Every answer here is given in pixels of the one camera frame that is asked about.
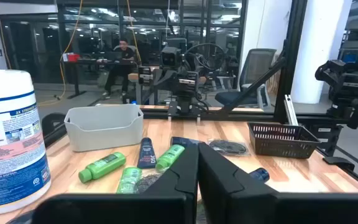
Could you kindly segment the green battery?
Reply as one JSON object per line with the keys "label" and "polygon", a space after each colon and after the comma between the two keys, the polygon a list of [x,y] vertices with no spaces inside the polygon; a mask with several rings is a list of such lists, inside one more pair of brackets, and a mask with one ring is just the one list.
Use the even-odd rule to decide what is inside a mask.
{"label": "green battery", "polygon": [[125,155],[121,152],[114,152],[87,165],[82,171],[78,173],[78,177],[82,183],[86,183],[91,180],[97,180],[116,170],[117,168],[120,168],[125,163]]}
{"label": "green battery", "polygon": [[121,175],[117,194],[133,194],[136,183],[142,177],[142,170],[137,167],[126,167]]}
{"label": "green battery", "polygon": [[165,151],[158,159],[155,166],[158,172],[163,172],[168,169],[185,150],[181,145],[174,144],[167,151]]}

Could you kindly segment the background wooden table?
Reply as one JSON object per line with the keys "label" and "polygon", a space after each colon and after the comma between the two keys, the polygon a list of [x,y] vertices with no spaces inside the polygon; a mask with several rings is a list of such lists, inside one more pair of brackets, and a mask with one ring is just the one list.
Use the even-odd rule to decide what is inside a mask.
{"label": "background wooden table", "polygon": [[[128,74],[128,80],[135,84],[135,100],[137,105],[152,104],[158,100],[158,93],[151,90],[155,80],[161,80],[163,70],[157,66],[140,66],[137,72]],[[204,85],[207,81],[200,72],[184,71],[181,79],[196,80],[197,85]]]}

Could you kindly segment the red box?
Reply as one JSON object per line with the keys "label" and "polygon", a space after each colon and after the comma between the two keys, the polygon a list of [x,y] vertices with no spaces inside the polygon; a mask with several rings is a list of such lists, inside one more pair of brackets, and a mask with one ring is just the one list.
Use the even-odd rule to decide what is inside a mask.
{"label": "red box", "polygon": [[79,58],[80,55],[73,52],[63,54],[64,62],[76,62]]}

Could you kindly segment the black metal table frame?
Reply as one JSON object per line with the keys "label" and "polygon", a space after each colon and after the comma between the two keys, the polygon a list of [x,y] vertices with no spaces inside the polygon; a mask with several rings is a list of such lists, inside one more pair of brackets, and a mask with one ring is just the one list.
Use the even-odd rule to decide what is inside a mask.
{"label": "black metal table frame", "polygon": [[[241,96],[236,98],[233,103],[224,106],[222,109],[218,109],[217,112],[201,112],[201,120],[207,121],[257,121],[257,122],[268,122],[268,123],[284,123],[287,120],[285,108],[284,108],[284,94],[289,93],[291,90],[290,85],[292,84],[296,57],[298,56],[298,50],[301,39],[301,32],[306,12],[307,0],[292,0],[290,9],[290,18],[286,39],[284,40],[283,51],[279,55],[279,58],[275,64],[271,66],[271,69],[267,71],[262,78],[258,79],[255,84],[251,84],[250,90],[246,90]],[[249,96],[251,90],[256,90],[262,83],[266,82],[272,77],[277,71],[282,72],[282,76],[279,79],[279,88],[277,99],[279,102],[276,105],[274,113],[268,112],[251,112],[251,111],[233,111],[236,106],[239,105],[240,100],[245,99]],[[192,114],[179,114],[179,115],[168,115],[168,109],[164,107],[160,108],[141,108],[144,114],[144,119],[179,119],[179,120],[193,120],[195,121],[196,116]],[[338,118],[329,118],[325,114],[298,114],[300,115],[300,121],[303,124],[309,124],[313,122],[334,124],[334,123],[345,123],[347,120],[340,120]],[[45,147],[48,148],[60,138],[66,135],[66,127],[64,123],[57,126],[53,132],[48,133],[44,136]],[[339,167],[353,179],[358,181],[358,174],[349,168]]]}

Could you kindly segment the black plastic mesh basket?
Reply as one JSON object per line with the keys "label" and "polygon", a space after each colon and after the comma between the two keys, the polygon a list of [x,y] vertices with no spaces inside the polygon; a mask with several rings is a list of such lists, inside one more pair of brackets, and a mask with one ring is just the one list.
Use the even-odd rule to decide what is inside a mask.
{"label": "black plastic mesh basket", "polygon": [[321,141],[302,126],[249,122],[257,155],[308,159]]}

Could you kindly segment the white disinfecting wipes canister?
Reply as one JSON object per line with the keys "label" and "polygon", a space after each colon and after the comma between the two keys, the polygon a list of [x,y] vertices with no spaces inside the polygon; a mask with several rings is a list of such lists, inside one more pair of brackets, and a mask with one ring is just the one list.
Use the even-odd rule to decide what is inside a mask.
{"label": "white disinfecting wipes canister", "polygon": [[38,200],[51,182],[31,76],[0,70],[0,214]]}

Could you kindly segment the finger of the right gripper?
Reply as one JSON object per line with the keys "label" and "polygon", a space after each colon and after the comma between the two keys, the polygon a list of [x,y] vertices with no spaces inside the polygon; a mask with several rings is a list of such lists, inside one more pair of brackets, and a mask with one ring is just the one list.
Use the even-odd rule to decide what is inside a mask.
{"label": "finger of the right gripper", "polygon": [[167,85],[165,84],[166,71],[163,69],[156,68],[154,69],[154,91],[157,90],[166,90]]}
{"label": "finger of the right gripper", "polygon": [[166,75],[168,76],[167,83],[167,90],[171,92],[177,91],[177,85],[178,85],[178,73],[174,70],[168,70],[166,72]]}

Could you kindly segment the short aluminium rail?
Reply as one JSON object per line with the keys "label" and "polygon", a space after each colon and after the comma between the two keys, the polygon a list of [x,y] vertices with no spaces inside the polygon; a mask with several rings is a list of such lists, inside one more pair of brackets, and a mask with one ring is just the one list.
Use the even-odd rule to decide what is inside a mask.
{"label": "short aluminium rail", "polygon": [[296,118],[295,109],[290,95],[284,96],[284,105],[289,124],[292,126],[298,126],[298,120]]}

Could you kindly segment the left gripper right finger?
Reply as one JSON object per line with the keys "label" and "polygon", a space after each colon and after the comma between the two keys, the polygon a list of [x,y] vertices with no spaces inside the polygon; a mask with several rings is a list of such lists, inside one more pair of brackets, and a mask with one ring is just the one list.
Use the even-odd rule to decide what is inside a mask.
{"label": "left gripper right finger", "polygon": [[358,194],[278,192],[205,143],[198,182],[212,224],[358,224]]}

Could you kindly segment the person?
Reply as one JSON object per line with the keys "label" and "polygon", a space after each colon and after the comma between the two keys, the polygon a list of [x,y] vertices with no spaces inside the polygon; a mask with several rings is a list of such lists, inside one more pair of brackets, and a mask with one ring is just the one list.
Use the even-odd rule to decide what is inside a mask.
{"label": "person", "polygon": [[104,86],[105,92],[103,96],[105,98],[111,97],[111,87],[114,85],[117,77],[122,77],[122,88],[121,88],[121,95],[124,96],[127,94],[128,91],[128,74],[132,72],[132,66],[130,63],[122,63],[122,61],[134,61],[135,55],[134,51],[128,47],[127,40],[125,38],[119,41],[119,47],[114,50],[114,53],[118,53],[121,57],[119,59],[118,64],[114,64],[109,71],[109,76]]}

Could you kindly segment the white building column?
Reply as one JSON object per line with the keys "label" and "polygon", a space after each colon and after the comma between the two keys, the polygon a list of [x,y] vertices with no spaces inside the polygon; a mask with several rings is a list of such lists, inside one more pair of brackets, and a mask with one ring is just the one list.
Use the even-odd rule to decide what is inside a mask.
{"label": "white building column", "polygon": [[352,0],[308,0],[296,60],[291,98],[317,104],[329,85],[315,79],[317,68],[337,59]]}

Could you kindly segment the clear plastic bin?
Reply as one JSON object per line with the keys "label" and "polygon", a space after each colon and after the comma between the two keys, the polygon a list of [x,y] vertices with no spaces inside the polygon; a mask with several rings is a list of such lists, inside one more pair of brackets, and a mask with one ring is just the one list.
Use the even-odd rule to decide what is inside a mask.
{"label": "clear plastic bin", "polygon": [[144,114],[139,105],[104,105],[68,110],[65,127],[71,149],[95,151],[141,142]]}

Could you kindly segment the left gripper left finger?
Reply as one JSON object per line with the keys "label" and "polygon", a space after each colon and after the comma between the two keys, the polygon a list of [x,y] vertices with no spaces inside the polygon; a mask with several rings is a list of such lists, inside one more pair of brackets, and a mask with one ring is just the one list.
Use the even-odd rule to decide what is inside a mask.
{"label": "left gripper left finger", "polygon": [[195,224],[196,144],[141,194],[60,194],[42,202],[31,224]]}

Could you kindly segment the grey mesh office chair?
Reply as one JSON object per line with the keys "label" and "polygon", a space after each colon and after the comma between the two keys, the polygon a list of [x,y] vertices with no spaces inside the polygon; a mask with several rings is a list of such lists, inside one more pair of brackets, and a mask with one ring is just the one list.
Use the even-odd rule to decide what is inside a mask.
{"label": "grey mesh office chair", "polygon": [[[251,49],[247,54],[238,85],[239,90],[217,93],[215,100],[222,105],[226,105],[241,95],[248,87],[256,82],[265,72],[267,72],[273,62],[275,49]],[[270,106],[270,98],[267,94],[265,84],[262,84],[254,92],[239,104],[245,108],[260,108]]]}

